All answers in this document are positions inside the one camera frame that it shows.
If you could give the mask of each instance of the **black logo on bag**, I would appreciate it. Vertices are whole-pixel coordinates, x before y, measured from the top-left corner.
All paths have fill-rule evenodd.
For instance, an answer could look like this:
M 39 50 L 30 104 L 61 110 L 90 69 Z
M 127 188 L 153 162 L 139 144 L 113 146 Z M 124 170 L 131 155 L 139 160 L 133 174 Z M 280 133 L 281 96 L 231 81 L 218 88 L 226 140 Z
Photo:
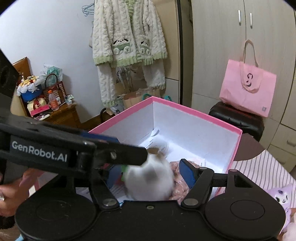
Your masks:
M 250 76 L 251 76 L 251 79 L 253 79 L 253 75 L 251 73 L 248 73 L 248 75 L 247 75 L 248 79 L 250 78 Z

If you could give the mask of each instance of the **striped fabric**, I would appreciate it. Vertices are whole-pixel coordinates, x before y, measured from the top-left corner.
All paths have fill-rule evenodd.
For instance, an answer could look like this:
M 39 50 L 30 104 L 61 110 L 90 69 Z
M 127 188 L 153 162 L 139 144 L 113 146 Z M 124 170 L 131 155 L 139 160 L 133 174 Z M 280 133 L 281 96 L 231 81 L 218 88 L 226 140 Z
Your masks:
M 239 170 L 265 190 L 282 188 L 292 183 L 290 207 L 296 207 L 296 181 L 268 151 L 264 150 L 250 160 L 234 161 L 230 169 Z

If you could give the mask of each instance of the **purple plush toy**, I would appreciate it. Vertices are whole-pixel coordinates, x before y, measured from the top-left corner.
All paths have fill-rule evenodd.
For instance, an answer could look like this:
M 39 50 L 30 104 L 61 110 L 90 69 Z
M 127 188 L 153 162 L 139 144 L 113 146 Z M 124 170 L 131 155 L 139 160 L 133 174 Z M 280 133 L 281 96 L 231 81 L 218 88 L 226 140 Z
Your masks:
M 283 188 L 273 188 L 269 190 L 265 190 L 269 195 L 271 195 L 280 205 L 282 205 L 283 209 L 286 213 L 286 221 L 281 230 L 281 232 L 286 231 L 287 225 L 290 223 L 291 216 L 291 193 L 292 193 L 293 184 L 289 184 Z

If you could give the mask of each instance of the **white wall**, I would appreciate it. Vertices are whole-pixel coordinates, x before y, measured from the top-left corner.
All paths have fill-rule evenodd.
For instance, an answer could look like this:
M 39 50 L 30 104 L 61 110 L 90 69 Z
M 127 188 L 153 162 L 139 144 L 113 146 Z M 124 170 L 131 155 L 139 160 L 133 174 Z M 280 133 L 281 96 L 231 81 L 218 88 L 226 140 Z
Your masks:
M 88 46 L 93 15 L 85 17 L 81 10 L 92 2 L 18 0 L 0 16 L 0 48 L 9 61 L 28 57 L 34 75 L 39 75 L 43 64 L 62 68 L 66 91 L 79 103 L 76 109 L 81 122 L 103 108 Z

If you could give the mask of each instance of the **tote bag handle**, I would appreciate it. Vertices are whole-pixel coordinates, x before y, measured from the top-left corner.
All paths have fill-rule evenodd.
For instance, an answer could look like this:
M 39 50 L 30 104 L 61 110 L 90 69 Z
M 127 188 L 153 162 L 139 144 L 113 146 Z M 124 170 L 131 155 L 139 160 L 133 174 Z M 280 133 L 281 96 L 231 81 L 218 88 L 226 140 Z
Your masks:
M 244 59 L 246 56 L 246 46 L 248 43 L 252 45 L 254 50 L 255 66 L 249 66 L 244 63 Z M 262 76 L 263 76 L 263 70 L 258 68 L 258 62 L 256 60 L 254 44 L 249 39 L 243 43 L 243 53 L 240 56 L 239 66 L 240 66 L 241 83 L 243 88 L 245 88 L 248 92 L 251 92 L 251 93 L 258 92 L 261 84 Z

